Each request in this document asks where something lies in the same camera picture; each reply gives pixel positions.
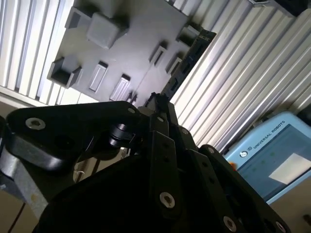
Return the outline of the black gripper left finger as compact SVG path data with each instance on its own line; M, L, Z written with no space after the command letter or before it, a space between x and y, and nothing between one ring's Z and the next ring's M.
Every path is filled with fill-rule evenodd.
M37 217L69 187L130 156L176 160L165 115L125 101L24 108L4 122L4 174Z

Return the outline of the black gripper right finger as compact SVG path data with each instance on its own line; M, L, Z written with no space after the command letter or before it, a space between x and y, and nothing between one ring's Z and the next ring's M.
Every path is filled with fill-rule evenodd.
M289 233L289 226L245 179L210 145L198 148L191 133L179 126L166 95L157 109L168 120L175 142L184 203L194 233Z

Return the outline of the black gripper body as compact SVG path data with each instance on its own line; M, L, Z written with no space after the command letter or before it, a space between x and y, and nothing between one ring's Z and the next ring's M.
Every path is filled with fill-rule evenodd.
M168 156L127 157L69 187L36 233L218 233L220 219L193 172Z

